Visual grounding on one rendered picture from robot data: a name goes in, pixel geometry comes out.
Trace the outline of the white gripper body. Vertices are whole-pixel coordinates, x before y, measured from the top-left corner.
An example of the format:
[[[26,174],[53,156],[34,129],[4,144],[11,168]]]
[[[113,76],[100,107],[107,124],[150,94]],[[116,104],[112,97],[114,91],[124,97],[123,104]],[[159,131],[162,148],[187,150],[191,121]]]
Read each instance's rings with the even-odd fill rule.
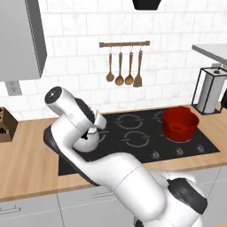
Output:
[[[106,118],[102,114],[98,113],[94,126],[99,129],[104,129],[106,127]]]

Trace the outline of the silver round kettle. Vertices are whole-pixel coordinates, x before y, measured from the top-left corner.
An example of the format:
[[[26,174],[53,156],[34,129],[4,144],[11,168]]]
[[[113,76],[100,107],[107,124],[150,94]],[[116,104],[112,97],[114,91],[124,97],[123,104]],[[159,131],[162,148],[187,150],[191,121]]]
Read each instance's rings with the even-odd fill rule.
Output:
[[[74,144],[73,148],[82,153],[89,153],[98,147],[99,134],[96,128],[90,128],[88,133],[79,138]]]

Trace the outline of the small wooden spoon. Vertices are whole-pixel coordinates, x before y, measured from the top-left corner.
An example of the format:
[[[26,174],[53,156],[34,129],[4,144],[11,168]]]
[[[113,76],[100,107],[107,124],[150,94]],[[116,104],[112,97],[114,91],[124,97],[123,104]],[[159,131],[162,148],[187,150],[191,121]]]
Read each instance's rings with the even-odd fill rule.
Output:
[[[112,54],[109,54],[109,72],[106,76],[106,80],[108,82],[112,82],[114,80],[114,75],[112,73]]]

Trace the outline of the wooden ladle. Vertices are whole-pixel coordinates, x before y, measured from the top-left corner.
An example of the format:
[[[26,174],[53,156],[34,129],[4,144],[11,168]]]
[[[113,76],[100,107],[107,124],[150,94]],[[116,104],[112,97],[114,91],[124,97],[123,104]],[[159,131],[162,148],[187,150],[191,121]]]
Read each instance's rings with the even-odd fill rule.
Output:
[[[121,76],[121,65],[122,65],[122,53],[119,53],[119,75],[115,79],[115,84],[118,86],[122,86],[124,84],[124,79]]]

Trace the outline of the black glass hob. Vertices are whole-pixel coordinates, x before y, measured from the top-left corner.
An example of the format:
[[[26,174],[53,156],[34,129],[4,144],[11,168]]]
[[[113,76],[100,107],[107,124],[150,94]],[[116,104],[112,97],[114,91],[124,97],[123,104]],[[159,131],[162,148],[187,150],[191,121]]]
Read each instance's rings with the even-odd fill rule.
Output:
[[[133,154],[140,162],[148,163],[160,160],[173,160],[209,153],[219,153],[215,145],[196,129],[191,140],[177,143],[169,140],[162,132],[163,109],[106,114],[106,128],[100,129],[98,147],[90,153],[80,153],[86,161],[98,160],[111,153],[125,152]],[[200,153],[197,146],[202,145],[205,152]],[[176,155],[181,148],[182,156]],[[153,152],[160,158],[154,159]]]

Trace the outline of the wooden round spoon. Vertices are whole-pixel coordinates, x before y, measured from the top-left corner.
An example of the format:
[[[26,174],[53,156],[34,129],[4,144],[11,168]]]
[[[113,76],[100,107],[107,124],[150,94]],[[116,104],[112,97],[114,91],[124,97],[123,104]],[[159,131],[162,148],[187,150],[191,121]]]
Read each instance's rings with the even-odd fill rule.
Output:
[[[129,54],[129,67],[132,67],[132,61],[133,61],[133,52]],[[133,83],[134,79],[131,74],[131,71],[129,71],[129,75],[125,78],[125,84],[131,85]]]

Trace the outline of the wooden spatula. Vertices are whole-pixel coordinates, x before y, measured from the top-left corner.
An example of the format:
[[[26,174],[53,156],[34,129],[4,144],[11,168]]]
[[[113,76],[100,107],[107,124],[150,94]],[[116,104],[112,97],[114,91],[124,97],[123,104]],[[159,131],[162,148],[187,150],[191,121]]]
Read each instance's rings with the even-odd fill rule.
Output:
[[[143,56],[143,52],[140,51],[138,53],[138,70],[137,70],[137,76],[135,77],[134,82],[133,82],[133,86],[135,88],[139,88],[139,87],[142,86],[142,77],[140,75],[141,64],[142,64],[142,56]]]

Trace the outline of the red cooking pot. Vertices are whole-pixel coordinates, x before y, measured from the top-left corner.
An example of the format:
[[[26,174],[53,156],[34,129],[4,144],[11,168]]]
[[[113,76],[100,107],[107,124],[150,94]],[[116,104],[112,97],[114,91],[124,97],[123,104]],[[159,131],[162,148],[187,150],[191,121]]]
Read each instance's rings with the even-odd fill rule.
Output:
[[[189,107],[173,107],[163,112],[162,131],[172,141],[185,142],[192,138],[199,122],[200,119]]]

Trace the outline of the grey drawer front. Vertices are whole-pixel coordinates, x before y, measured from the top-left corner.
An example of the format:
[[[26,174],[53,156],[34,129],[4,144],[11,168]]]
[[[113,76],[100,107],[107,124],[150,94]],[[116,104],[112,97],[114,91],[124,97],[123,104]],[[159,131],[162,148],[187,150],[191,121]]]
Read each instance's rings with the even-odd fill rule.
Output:
[[[93,199],[106,187],[61,192],[57,194],[65,227],[133,227],[134,216],[114,196]]]
[[[0,209],[20,207],[20,211],[0,215],[0,227],[63,227],[55,194],[0,203]]]

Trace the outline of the brown wooden knife block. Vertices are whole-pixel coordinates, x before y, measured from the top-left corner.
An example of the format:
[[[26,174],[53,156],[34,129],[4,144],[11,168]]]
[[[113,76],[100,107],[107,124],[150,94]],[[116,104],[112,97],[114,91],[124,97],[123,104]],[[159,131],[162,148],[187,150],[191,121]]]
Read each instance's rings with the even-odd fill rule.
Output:
[[[13,140],[18,121],[5,108],[0,107],[0,143]]]

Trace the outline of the white paper towel roll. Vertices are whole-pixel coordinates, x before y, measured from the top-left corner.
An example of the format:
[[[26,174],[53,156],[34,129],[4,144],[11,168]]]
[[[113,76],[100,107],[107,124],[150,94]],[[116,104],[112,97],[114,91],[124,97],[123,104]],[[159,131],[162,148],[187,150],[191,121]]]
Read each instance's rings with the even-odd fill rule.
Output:
[[[227,71],[221,67],[205,68],[206,73],[197,109],[204,114],[212,114],[220,97]]]

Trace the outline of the black extractor hood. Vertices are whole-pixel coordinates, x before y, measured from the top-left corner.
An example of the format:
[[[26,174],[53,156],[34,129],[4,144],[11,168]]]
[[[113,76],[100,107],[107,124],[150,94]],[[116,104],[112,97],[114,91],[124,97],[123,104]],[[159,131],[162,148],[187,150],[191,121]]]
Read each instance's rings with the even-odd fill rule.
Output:
[[[156,11],[161,0],[132,0],[134,8],[139,11]]]

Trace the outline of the black appliance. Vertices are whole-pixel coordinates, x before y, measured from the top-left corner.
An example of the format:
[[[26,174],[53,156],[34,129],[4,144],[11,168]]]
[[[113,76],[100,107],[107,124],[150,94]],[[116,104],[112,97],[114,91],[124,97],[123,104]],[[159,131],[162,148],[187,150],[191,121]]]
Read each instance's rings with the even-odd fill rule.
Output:
[[[221,100],[221,109],[220,109],[220,111],[222,111],[223,108],[227,109],[227,89],[224,92],[223,98]]]

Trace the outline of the grey cupboard door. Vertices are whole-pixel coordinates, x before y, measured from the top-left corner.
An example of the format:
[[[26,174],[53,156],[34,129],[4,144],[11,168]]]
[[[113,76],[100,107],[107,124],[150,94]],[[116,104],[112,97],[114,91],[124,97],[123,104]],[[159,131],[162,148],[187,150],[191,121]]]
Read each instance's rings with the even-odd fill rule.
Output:
[[[227,224],[227,166],[190,172],[205,193],[208,205],[202,215],[204,227]]]

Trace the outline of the wooden utensil rail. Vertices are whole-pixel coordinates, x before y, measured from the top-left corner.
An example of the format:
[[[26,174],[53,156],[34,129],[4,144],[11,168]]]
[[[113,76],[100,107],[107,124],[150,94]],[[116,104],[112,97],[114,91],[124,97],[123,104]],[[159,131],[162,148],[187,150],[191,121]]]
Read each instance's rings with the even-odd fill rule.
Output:
[[[104,47],[124,47],[124,46],[149,46],[150,41],[143,42],[120,42],[120,43],[99,43],[99,48]]]

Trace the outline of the grey wall socket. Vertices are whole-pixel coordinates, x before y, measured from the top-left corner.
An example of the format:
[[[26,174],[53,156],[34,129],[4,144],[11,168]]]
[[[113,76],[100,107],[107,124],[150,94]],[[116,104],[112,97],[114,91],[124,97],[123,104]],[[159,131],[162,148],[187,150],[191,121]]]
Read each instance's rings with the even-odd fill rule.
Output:
[[[20,96],[22,94],[18,81],[5,82],[5,86],[9,96]]]

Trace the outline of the grey wall cabinet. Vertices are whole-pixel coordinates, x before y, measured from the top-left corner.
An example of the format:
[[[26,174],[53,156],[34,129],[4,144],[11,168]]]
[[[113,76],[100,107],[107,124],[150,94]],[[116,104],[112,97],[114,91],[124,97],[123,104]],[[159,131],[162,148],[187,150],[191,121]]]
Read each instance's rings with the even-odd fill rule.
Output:
[[[38,0],[0,0],[0,82],[40,79],[46,58]]]

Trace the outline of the grey wall shelf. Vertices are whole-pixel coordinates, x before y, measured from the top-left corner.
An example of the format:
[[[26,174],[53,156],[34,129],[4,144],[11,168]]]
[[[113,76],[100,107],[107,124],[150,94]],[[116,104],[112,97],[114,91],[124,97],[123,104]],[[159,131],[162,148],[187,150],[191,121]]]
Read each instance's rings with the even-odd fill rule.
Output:
[[[194,44],[192,49],[227,66],[227,43]]]

